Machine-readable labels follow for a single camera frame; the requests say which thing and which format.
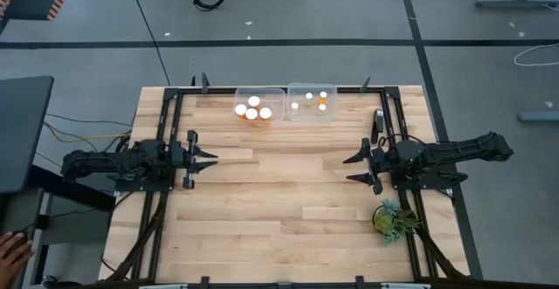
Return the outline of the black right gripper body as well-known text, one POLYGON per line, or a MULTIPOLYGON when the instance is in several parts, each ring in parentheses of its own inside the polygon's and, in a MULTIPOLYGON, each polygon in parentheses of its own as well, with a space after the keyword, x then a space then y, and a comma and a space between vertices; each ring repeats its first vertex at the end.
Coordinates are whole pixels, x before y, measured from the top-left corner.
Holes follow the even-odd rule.
POLYGON ((362 138, 363 158, 367 162, 368 173, 365 176, 367 184, 376 195, 383 192, 383 185, 379 174, 391 172, 396 167, 396 151, 389 146, 387 152, 383 150, 386 141, 393 141, 393 137, 381 137, 377 147, 373 147, 367 138, 362 138))

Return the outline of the person's hand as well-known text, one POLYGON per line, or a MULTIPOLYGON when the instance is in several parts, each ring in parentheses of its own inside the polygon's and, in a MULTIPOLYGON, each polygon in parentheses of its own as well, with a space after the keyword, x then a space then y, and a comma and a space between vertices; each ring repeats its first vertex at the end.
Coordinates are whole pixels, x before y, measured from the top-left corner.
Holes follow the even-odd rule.
POLYGON ((33 254, 32 241, 24 232, 10 231, 0 237, 0 289, 9 289, 33 254))

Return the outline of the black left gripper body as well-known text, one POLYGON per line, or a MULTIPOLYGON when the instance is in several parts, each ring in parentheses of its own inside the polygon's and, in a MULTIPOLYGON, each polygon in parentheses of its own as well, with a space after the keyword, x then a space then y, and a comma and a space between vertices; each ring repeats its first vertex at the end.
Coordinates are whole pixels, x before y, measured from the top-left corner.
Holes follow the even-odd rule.
POLYGON ((171 166, 176 169, 186 170, 186 176, 183 178, 184 189, 195 188, 194 174, 197 174, 199 172, 196 161, 197 154, 199 153, 199 146, 197 145, 197 141, 197 132, 194 130, 189 130, 187 133, 187 148, 183 148, 180 141, 172 141, 169 144, 171 166))

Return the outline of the artificial succulent plant in pot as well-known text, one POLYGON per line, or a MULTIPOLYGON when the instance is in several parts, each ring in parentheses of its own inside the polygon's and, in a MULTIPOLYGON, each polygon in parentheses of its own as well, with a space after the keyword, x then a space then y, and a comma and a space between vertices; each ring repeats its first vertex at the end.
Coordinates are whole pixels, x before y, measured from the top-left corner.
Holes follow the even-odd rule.
POLYGON ((372 217, 375 230, 384 237, 384 244, 399 242, 407 234, 413 234, 421 222, 411 210, 403 210, 400 204, 391 199, 383 199, 372 217))

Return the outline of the black desk foot bar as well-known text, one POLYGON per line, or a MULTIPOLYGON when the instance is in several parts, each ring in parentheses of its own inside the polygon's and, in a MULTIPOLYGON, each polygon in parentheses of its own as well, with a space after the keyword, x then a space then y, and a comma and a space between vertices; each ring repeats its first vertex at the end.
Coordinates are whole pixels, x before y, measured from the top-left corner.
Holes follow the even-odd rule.
POLYGON ((30 188, 42 189, 55 196, 104 212, 110 212, 115 204, 113 196, 76 182, 67 182, 62 176, 35 165, 31 166, 27 183, 30 188))

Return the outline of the small black oblong device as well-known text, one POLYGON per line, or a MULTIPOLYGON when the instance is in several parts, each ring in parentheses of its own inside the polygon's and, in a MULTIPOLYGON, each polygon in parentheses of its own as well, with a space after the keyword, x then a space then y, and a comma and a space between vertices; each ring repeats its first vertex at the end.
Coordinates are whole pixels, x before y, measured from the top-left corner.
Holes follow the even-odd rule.
POLYGON ((376 109, 373 114, 373 121, 372 121, 372 131, 370 136, 370 141, 373 144, 377 144, 379 135, 383 132, 383 110, 376 109))

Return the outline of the clear plastic bin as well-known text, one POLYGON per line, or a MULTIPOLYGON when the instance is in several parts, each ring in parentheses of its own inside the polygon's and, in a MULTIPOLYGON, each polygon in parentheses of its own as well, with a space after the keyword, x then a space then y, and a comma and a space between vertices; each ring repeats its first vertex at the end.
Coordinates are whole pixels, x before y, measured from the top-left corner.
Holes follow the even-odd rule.
POLYGON ((235 92, 234 103, 232 107, 232 114, 239 119, 239 117, 234 113, 234 108, 237 104, 244 104, 248 108, 256 108, 258 111, 262 107, 269 107, 273 116, 269 122, 263 122, 260 118, 255 123, 248 123, 245 120, 239 119, 243 124, 252 127, 271 127, 281 123, 284 119, 285 114, 285 101, 286 93, 279 88, 270 87, 241 87, 235 92), (248 99, 251 96, 258 96, 260 98, 260 104, 257 107, 251 107, 248 104, 248 99))
POLYGON ((331 84, 308 84, 308 83, 291 83, 287 86, 286 92, 286 115, 290 120, 308 121, 308 122, 330 122, 337 113, 337 87, 331 84), (325 105, 326 113, 319 115, 319 94, 325 91, 328 96, 325 105), (313 102, 310 107, 305 105, 305 94, 312 93, 314 95, 313 102), (297 102, 299 104, 299 112, 292 114, 291 104, 297 102))

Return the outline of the black aluminium table frame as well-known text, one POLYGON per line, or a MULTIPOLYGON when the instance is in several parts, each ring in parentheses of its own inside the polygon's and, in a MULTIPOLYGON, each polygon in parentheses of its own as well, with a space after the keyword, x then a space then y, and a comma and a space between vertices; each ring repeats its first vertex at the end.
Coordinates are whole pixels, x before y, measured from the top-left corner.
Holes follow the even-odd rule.
POLYGON ((351 86, 338 91, 326 123, 250 122, 233 112, 235 91, 186 90, 180 107, 161 116, 164 91, 145 87, 132 137, 136 141, 189 130, 218 162, 187 190, 176 182, 166 200, 162 233, 146 246, 138 278, 159 283, 336 283, 437 276, 441 269, 417 237, 387 245, 372 223, 382 199, 351 180, 349 163, 387 107, 395 133, 435 138, 420 86, 351 86))

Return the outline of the black desk top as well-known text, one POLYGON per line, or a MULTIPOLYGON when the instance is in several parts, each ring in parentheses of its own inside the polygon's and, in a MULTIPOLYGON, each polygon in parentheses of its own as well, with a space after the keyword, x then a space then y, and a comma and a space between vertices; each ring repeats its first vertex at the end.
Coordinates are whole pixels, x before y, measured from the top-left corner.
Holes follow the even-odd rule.
POLYGON ((0 79, 0 195, 30 186, 54 78, 0 79))

